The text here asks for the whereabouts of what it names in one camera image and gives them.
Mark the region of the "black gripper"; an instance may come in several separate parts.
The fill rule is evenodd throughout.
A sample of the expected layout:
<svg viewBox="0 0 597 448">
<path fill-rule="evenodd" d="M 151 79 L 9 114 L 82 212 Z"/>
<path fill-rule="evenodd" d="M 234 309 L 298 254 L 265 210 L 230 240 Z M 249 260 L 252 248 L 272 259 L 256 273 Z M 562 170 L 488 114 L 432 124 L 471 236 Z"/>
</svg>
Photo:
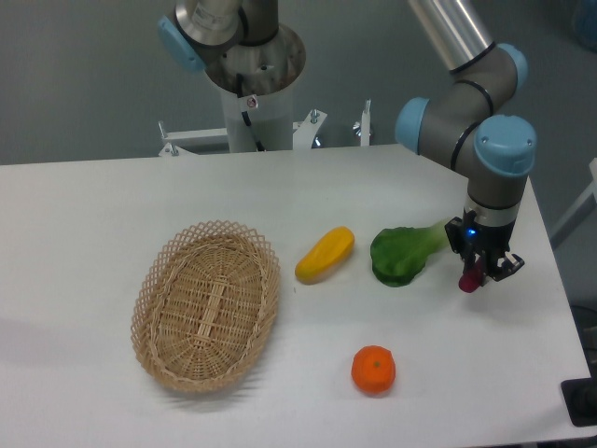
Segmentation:
<svg viewBox="0 0 597 448">
<path fill-rule="evenodd" d="M 488 280 L 502 281 L 515 274 L 525 264 L 517 254 L 511 253 L 509 239 L 514 223 L 506 226 L 485 226 L 478 222 L 475 211 L 454 217 L 445 225 L 451 250 L 464 263 L 463 278 L 474 279 L 476 261 L 479 261 L 479 285 Z"/>
</svg>

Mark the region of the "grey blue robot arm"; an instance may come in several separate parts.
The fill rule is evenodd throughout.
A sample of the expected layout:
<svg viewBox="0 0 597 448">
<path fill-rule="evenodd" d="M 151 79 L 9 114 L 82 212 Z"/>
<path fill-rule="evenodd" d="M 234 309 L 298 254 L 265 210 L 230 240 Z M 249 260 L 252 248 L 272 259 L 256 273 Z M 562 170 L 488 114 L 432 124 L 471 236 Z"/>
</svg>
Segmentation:
<svg viewBox="0 0 597 448">
<path fill-rule="evenodd" d="M 467 179 L 464 210 L 440 225 L 439 237 L 463 261 L 460 289 L 473 292 L 523 265 L 509 240 L 537 139 L 526 120 L 499 108 L 523 86 L 528 64 L 515 47 L 493 41 L 467 1 L 410 6 L 453 82 L 440 99 L 402 107 L 396 141 Z M 306 56 L 280 23 L 276 2 L 180 1 L 157 29 L 180 66 L 204 73 L 219 90 L 231 151 L 312 147 L 325 116 L 313 110 L 300 124 L 291 117 Z"/>
</svg>

